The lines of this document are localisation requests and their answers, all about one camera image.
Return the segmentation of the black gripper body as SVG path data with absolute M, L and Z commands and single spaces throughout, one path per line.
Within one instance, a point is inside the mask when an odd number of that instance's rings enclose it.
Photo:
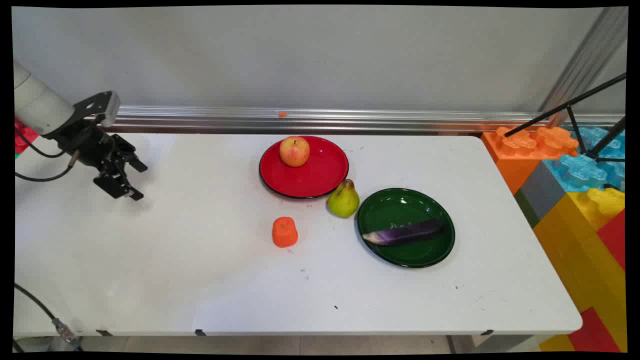
M 77 161 L 101 173 L 116 173 L 121 169 L 117 155 L 120 139 L 119 135 L 109 135 L 90 120 L 73 121 L 54 132 L 60 150 L 72 156 L 77 154 Z

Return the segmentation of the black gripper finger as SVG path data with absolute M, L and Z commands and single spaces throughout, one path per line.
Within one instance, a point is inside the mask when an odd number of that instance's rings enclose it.
M 136 155 L 136 148 L 133 144 L 126 141 L 123 137 L 118 134 L 113 134 L 112 139 L 114 139 L 115 151 L 114 157 L 118 160 L 122 160 L 125 163 L 130 164 L 130 166 L 138 171 L 138 173 L 144 173 L 147 171 L 148 166 L 144 164 L 140 158 Z
M 126 162 L 103 162 L 93 183 L 114 199 L 130 198 L 139 201 L 144 198 L 144 194 L 128 180 Z

